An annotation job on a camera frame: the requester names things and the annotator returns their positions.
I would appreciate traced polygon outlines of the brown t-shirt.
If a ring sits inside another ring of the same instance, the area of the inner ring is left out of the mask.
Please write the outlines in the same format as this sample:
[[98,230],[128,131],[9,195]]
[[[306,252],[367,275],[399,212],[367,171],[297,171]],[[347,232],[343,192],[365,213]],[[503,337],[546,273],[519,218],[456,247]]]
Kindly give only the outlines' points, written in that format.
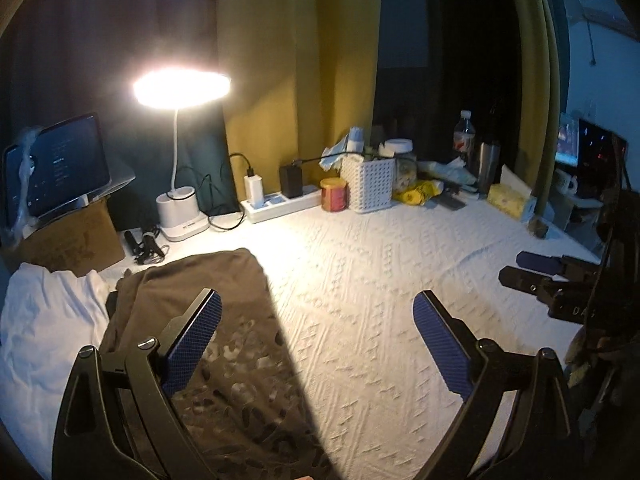
[[246,248],[127,271],[116,284],[103,352],[159,334],[204,288],[221,321],[189,385],[171,403],[218,479],[336,479],[288,352],[268,278]]

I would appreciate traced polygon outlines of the yellow tissue box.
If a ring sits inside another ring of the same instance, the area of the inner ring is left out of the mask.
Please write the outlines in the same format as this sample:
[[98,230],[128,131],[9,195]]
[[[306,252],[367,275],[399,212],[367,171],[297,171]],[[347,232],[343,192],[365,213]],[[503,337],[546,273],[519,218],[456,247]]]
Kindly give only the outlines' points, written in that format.
[[532,189],[506,165],[501,168],[499,181],[489,188],[487,201],[519,222],[533,218],[537,203]]

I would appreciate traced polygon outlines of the white mug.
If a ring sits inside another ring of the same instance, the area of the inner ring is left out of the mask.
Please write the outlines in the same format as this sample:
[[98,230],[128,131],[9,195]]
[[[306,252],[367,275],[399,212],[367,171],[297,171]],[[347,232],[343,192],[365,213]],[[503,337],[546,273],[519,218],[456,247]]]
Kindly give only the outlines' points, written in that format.
[[575,196],[578,188],[577,177],[568,174],[562,169],[556,168],[554,170],[554,186],[562,195]]

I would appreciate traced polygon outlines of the stainless steel tumbler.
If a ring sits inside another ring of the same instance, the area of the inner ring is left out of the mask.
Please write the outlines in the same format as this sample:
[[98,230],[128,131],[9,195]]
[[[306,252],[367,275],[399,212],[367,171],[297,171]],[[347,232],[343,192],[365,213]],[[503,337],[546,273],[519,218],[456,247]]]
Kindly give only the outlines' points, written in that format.
[[477,188],[480,196],[486,196],[494,183],[498,167],[500,148],[495,144],[483,143],[478,155]]

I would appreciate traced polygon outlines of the yellow snack packet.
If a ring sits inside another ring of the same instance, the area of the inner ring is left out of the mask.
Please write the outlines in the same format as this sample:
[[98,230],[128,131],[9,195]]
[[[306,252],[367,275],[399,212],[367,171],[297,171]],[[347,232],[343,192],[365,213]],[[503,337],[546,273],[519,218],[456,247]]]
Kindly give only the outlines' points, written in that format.
[[426,202],[442,194],[444,184],[439,180],[417,180],[408,188],[401,191],[394,191],[392,197],[396,202],[411,205],[423,206]]

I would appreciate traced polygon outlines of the white folded garment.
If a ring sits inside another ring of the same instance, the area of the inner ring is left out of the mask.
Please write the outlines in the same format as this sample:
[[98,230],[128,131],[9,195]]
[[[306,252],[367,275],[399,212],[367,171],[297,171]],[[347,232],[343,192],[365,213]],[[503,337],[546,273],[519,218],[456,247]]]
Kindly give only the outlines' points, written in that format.
[[77,352],[99,347],[110,285],[96,271],[78,278],[23,263],[1,312],[1,420],[43,478],[52,470],[58,410]]

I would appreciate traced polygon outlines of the plastic bottle red label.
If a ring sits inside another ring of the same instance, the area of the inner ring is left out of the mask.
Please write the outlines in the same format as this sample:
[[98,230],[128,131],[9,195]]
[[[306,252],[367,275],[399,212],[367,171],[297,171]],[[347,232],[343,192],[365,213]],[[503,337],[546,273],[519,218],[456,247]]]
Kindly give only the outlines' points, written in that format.
[[469,166],[472,160],[475,141],[475,129],[471,122],[472,113],[469,110],[460,112],[460,120],[454,127],[452,146],[454,152],[461,158],[465,166]]

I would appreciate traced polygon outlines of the brown cardboard box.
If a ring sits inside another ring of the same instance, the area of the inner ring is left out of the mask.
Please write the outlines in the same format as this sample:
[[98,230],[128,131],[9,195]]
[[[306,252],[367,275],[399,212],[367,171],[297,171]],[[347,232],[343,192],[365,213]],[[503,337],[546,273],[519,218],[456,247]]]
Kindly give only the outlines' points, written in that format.
[[84,276],[103,271],[125,258],[106,199],[44,226],[17,248],[2,248],[1,259],[11,272],[21,263],[43,266],[50,272],[72,271]]

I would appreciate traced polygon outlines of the clear jar with white lid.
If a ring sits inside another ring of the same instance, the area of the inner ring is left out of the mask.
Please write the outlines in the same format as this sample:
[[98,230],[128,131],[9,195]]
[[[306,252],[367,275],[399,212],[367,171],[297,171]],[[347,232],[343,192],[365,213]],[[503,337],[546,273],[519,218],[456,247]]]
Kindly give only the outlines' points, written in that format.
[[413,143],[409,139],[388,139],[380,147],[383,157],[395,159],[394,191],[397,193],[408,190],[416,182],[418,165],[413,153]]

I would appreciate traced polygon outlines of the white power strip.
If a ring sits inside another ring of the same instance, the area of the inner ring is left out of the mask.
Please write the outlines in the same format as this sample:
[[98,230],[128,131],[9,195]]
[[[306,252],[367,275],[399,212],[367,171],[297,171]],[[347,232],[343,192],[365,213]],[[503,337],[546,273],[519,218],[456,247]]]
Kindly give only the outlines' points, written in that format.
[[281,192],[268,194],[259,208],[254,208],[247,200],[242,200],[241,202],[250,223],[259,223],[280,218],[287,214],[295,214],[299,211],[318,207],[320,204],[321,191],[320,188],[314,185],[305,185],[303,194],[294,198],[288,198]]

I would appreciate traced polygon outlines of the white USB charger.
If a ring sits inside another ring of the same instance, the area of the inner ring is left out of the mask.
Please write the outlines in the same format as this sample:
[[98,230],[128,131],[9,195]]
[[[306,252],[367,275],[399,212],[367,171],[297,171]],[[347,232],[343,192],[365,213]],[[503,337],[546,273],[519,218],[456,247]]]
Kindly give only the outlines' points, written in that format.
[[262,177],[258,174],[247,174],[244,177],[244,185],[247,203],[254,209],[262,208],[265,203]]

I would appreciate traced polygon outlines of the white perforated plastic basket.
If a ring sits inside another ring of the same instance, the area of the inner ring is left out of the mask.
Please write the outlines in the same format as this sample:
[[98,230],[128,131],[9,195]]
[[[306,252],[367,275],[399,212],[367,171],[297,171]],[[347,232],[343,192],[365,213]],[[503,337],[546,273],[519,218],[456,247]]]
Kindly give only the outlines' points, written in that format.
[[368,214],[392,204],[395,159],[367,160],[361,155],[342,159],[341,177],[347,182],[348,208]]

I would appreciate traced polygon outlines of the red can with yellow lid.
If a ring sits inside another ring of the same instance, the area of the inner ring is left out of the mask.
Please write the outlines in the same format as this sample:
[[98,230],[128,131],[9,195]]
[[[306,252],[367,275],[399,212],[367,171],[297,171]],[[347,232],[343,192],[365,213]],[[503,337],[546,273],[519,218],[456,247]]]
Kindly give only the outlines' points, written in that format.
[[327,212],[339,212],[347,207],[347,182],[340,177],[320,181],[321,207]]

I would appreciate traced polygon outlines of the black power adapter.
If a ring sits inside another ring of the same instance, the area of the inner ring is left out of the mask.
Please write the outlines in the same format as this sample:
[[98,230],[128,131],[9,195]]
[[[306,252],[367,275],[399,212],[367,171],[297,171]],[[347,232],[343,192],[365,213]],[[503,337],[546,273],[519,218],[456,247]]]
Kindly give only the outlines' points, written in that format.
[[281,193],[286,198],[297,198],[303,195],[303,171],[296,164],[279,168]]

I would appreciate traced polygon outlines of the tablet with dark screen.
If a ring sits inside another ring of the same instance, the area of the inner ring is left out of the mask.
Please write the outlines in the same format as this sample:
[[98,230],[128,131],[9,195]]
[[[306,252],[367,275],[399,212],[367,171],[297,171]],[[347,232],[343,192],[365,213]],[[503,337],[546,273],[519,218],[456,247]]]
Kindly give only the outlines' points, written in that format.
[[81,196],[96,200],[134,180],[134,170],[104,148],[99,117],[89,113],[38,129],[24,156],[24,146],[8,146],[1,159],[2,207],[12,226],[20,208],[20,169],[28,170],[26,207],[43,218]]

